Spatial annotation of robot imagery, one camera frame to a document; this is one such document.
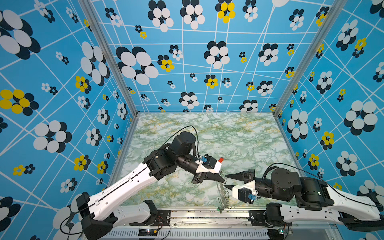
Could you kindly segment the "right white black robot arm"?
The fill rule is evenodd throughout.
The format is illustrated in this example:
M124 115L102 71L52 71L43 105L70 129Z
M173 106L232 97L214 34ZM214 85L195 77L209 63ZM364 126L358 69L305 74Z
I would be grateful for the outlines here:
M344 193L322 179L301 177L297 172L278 167L269 167L266 173L271 174L270 179L266 174L257 178L253 169L226 175L243 182L243 185L225 186L241 202L253 204L261 198L296 201L296 206L269 203L264 211L249 211L252 226L290 227L297 221L324 221L356 232L384 229L383 206L375 194Z

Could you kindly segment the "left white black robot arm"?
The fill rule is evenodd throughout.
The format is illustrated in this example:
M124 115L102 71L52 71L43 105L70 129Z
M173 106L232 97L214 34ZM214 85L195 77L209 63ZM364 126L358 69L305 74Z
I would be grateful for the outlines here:
M158 217L158 210L151 200L121 210L123 202L138 191L161 180L181 168L193 175L192 183L203 181L223 183L220 175L223 159L210 155L198 156L197 138L189 132L181 132L172 141L154 150L127 176L107 189L89 195L82 193L76 198L82 217L82 233L88 240L98 240L114 227L121 225L148 226Z

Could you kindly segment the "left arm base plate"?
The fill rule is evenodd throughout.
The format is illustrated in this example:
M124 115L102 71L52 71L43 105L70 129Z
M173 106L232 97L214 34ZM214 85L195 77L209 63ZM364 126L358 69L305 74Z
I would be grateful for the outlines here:
M171 210L158 210L157 214L151 214L150 217L142 222L130 223L130 226L169 226L171 220Z

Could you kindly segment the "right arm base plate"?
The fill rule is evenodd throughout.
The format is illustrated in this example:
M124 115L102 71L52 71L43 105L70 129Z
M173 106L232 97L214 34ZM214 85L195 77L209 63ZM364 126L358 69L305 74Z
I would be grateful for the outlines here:
M253 227L291 227L292 223L284 221L280 210L251 210L248 221Z

